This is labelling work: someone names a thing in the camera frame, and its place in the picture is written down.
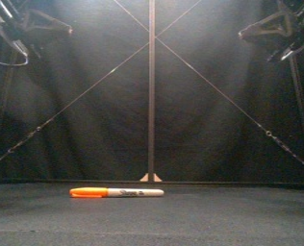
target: sharpie logo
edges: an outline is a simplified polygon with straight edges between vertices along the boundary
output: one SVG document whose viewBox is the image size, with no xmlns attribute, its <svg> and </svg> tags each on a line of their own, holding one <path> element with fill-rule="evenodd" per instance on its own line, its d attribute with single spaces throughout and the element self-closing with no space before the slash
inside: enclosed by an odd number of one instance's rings
<svg viewBox="0 0 304 246">
<path fill-rule="evenodd" d="M 129 190 L 122 189 L 120 191 L 120 194 L 121 194 L 121 196 L 144 196 L 145 192 L 141 190 L 140 191 L 129 191 Z"/>
</svg>

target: black fabric floor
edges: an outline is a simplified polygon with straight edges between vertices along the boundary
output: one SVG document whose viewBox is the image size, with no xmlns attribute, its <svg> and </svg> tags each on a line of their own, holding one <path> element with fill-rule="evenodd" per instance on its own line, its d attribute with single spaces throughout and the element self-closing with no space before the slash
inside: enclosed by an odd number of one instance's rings
<svg viewBox="0 0 304 246">
<path fill-rule="evenodd" d="M 0 184 L 0 245 L 304 246 L 304 190 L 166 186 L 161 198 L 70 198 L 81 186 L 98 184 Z"/>
</svg>

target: marker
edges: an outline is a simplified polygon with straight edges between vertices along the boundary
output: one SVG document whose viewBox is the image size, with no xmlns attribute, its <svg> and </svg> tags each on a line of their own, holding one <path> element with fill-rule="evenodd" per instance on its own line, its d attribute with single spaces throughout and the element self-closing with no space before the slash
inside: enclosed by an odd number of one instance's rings
<svg viewBox="0 0 304 246">
<path fill-rule="evenodd" d="M 164 195 L 161 189 L 138 188 L 106 188 L 82 187 L 70 189 L 70 196 L 74 198 L 101 198 L 101 197 L 158 197 Z"/>
</svg>

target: metal pole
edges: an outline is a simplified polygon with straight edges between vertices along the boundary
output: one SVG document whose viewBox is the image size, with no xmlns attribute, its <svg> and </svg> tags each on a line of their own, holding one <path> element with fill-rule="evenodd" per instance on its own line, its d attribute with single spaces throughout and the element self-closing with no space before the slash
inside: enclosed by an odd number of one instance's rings
<svg viewBox="0 0 304 246">
<path fill-rule="evenodd" d="M 149 182 L 154 182 L 154 48 L 156 48 L 156 4 L 150 0 L 150 103 L 149 103 Z"/>
</svg>

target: black backdrop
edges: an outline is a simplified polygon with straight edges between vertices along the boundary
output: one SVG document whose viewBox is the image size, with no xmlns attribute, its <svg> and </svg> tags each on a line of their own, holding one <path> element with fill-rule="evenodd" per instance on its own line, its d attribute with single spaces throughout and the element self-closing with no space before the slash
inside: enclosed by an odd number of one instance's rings
<svg viewBox="0 0 304 246">
<path fill-rule="evenodd" d="M 156 1 L 157 34 L 196 3 Z M 15 70 L 0 155 L 98 85 L 0 162 L 0 177 L 138 181 L 149 172 L 149 46 L 128 58 L 149 43 L 149 0 L 31 5 L 74 34 Z M 304 158 L 288 62 L 268 63 L 239 39 L 276 10 L 275 1 L 202 0 L 158 38 Z M 304 182 L 303 164 L 158 40 L 154 102 L 154 172 L 164 181 Z"/>
</svg>

